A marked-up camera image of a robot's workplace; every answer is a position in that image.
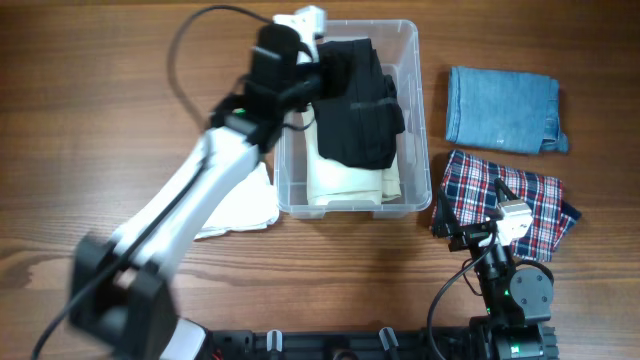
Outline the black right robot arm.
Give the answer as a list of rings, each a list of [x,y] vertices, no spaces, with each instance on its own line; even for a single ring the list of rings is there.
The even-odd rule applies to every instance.
[[[451,252],[467,250],[470,263],[452,276],[436,294],[426,333],[435,359],[557,359],[559,349],[551,319],[554,276],[532,260],[513,259],[511,243],[533,223],[532,210],[499,178],[494,180],[496,213],[484,221],[461,225],[444,190],[438,192],[432,233],[449,239]],[[433,319],[445,292],[473,271],[479,281],[486,314],[473,317],[457,340],[436,335]]]

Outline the black garment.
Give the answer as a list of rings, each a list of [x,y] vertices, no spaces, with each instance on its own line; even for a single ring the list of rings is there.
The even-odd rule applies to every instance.
[[[349,62],[342,95],[312,104],[319,155],[348,167],[389,168],[405,124],[393,77],[383,73],[371,40],[331,41],[318,52],[323,60]]]

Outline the cream cloth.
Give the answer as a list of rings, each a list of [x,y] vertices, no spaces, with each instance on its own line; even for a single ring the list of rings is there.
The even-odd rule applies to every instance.
[[[322,157],[318,151],[317,123],[311,105],[301,114],[307,161],[306,194],[309,205],[324,206],[332,201],[371,201],[376,205],[401,196],[397,156],[382,170],[353,168]]]

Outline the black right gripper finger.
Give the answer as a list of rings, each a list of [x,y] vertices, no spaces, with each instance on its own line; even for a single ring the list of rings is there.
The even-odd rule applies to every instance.
[[[515,199],[515,194],[510,190],[510,188],[501,178],[494,179],[494,188],[498,203],[512,201]]]
[[[451,237],[460,232],[458,219],[442,188],[438,189],[431,229],[432,234],[438,238]]]

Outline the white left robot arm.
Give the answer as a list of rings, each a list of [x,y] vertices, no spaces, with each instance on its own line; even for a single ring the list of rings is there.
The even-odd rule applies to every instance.
[[[180,317],[170,282],[197,233],[224,197],[275,145],[285,117],[342,95],[350,55],[312,55],[304,45],[257,46],[241,93],[212,110],[210,126],[159,193],[109,239],[77,245],[63,315],[120,359],[200,359],[207,332]]]

